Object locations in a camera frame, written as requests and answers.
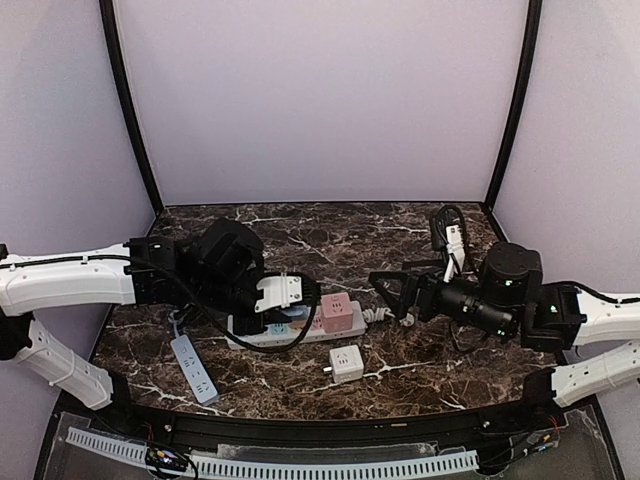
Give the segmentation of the small pink charger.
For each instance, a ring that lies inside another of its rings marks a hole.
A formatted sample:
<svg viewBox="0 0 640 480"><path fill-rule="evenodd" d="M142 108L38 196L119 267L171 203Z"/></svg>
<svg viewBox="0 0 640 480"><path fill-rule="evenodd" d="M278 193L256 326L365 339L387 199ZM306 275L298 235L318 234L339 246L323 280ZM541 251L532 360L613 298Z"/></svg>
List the small pink charger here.
<svg viewBox="0 0 640 480"><path fill-rule="evenodd" d="M293 331L303 330L307 324L313 324L313 320L309 318L296 318L293 319L289 324L289 328Z"/></svg>

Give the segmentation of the white multicolour power strip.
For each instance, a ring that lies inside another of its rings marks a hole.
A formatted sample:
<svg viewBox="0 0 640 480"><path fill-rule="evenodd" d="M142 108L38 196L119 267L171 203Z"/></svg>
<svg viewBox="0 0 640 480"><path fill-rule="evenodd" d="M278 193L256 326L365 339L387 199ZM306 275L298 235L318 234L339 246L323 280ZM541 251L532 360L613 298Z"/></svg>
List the white multicolour power strip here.
<svg viewBox="0 0 640 480"><path fill-rule="evenodd" d="M350 330L327 332L322 326L321 313L317 312L314 317L314 323L311 329L302 340L304 343L315 343L330 341L342 338L353 338L363 335L367 330L367 324L362 315L362 308L358 301L352 301L351 306L353 309L352 327ZM301 328L292 328L290 323L287 324L271 324L267 326L267 329L256 335L244 335L237 334L242 341L248 342L252 345L259 347L274 347L280 345L288 345L295 340Z"/></svg>

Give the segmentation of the pink cube socket adapter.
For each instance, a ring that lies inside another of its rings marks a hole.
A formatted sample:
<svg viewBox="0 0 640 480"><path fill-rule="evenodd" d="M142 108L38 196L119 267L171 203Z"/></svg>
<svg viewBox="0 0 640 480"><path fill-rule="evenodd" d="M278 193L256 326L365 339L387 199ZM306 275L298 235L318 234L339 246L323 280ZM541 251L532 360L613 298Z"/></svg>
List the pink cube socket adapter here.
<svg viewBox="0 0 640 480"><path fill-rule="evenodd" d="M321 323L326 333L348 331L353 326L353 307L346 292L321 297Z"/></svg>

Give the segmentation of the white cube socket adapter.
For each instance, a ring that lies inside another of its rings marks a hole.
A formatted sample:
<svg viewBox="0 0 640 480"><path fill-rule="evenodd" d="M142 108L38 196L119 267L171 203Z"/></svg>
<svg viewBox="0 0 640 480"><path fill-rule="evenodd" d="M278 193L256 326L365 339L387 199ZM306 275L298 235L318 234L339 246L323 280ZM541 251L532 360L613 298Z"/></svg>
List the white cube socket adapter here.
<svg viewBox="0 0 640 480"><path fill-rule="evenodd" d="M357 345L334 348L329 351L329 365L323 368L336 384L360 380L364 375L364 362Z"/></svg>

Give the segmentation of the small blue charger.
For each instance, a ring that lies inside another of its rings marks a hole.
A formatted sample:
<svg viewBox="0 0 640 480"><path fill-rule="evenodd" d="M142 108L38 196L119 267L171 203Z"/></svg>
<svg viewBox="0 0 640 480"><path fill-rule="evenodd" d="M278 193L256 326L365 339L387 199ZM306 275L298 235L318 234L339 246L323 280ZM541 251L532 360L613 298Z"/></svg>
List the small blue charger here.
<svg viewBox="0 0 640 480"><path fill-rule="evenodd" d="M306 305L291 306L287 309L282 309L281 313L290 321L306 321L309 317L310 308Z"/></svg>

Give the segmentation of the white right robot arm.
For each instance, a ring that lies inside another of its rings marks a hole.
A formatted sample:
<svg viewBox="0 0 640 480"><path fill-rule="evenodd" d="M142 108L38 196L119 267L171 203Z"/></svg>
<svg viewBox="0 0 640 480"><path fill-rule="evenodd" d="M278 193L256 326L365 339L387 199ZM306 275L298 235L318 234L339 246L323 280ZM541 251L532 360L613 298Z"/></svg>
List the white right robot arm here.
<svg viewBox="0 0 640 480"><path fill-rule="evenodd" d="M369 281L396 318L418 310L423 322L442 315L503 342L557 353L593 343L618 347L579 363L525 378L529 404L568 407L639 377L639 297L603 294L575 281L545 283L540 254L509 242L494 244L478 282L455 278L437 265L374 271Z"/></svg>

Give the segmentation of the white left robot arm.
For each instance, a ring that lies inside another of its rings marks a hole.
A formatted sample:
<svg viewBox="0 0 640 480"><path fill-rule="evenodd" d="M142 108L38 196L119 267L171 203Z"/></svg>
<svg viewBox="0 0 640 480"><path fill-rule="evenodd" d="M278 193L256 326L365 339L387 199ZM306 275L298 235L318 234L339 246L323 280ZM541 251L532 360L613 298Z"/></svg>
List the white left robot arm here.
<svg viewBox="0 0 640 480"><path fill-rule="evenodd" d="M245 225L219 219L185 240L132 238L86 252L1 253L1 358L99 411L125 400L126 382L54 339L40 309L85 304L204 305L232 315L285 307L293 281L267 277L264 245Z"/></svg>

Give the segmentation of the blue small power strip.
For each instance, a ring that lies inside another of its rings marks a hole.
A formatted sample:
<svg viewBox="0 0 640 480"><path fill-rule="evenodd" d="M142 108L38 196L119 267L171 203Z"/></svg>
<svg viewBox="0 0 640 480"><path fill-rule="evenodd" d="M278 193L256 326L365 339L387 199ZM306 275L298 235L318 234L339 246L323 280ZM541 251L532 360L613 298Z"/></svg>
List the blue small power strip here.
<svg viewBox="0 0 640 480"><path fill-rule="evenodd" d="M219 392L187 335L170 342L178 364L197 402L209 406L219 399Z"/></svg>

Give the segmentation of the black front frame rail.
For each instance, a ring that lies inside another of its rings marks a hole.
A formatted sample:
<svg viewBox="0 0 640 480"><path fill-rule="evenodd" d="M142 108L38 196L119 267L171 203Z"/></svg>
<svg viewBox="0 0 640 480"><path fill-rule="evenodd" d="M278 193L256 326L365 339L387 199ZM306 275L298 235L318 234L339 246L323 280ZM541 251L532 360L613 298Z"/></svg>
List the black front frame rail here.
<svg viewBox="0 0 640 480"><path fill-rule="evenodd" d="M553 402L533 405L523 400L436 415L381 420L256 420L183 413L127 405L111 413L96 413L62 393L56 412L87 418L112 433L154 439L166 445L216 450L221 444L264 447L330 448L374 447L435 443L439 447L480 449L503 446L518 435L567 425L571 409Z"/></svg>

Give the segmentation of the black right frame post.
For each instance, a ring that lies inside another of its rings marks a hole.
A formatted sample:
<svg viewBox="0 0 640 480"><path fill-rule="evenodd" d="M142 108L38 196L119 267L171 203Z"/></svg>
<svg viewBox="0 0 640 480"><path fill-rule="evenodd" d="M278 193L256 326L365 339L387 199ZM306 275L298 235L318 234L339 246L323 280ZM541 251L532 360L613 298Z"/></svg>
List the black right frame post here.
<svg viewBox="0 0 640 480"><path fill-rule="evenodd" d="M527 15L512 98L494 169L483 202L486 209L490 212L494 211L499 198L516 140L534 62L542 7L542 0L530 0L527 4Z"/></svg>

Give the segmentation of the black frame post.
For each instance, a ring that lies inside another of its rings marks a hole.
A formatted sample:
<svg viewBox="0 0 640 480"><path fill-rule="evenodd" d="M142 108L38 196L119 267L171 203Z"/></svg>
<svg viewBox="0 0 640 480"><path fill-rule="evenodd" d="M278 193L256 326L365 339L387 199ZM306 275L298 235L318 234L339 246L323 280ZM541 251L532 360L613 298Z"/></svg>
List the black frame post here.
<svg viewBox="0 0 640 480"><path fill-rule="evenodd" d="M534 62L542 7L542 0L530 0L527 4L527 15L512 98L494 169L483 202L486 209L490 212L494 211L499 198L516 140Z"/></svg>
<svg viewBox="0 0 640 480"><path fill-rule="evenodd" d="M128 81L116 20L115 2L112 0L99 0L98 5L112 77L129 142L151 208L154 215L159 216L164 211L164 204L144 144Z"/></svg>

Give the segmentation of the black left frame post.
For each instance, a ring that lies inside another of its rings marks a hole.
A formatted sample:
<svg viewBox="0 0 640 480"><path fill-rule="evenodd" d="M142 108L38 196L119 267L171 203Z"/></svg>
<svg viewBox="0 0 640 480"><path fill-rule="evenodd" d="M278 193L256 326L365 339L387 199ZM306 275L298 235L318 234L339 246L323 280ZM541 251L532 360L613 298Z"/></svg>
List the black left frame post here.
<svg viewBox="0 0 640 480"><path fill-rule="evenodd" d="M128 81L116 20L115 2L112 0L99 0L98 5L112 77L129 142L151 208L154 215L159 216L164 211L164 204L144 144Z"/></svg>

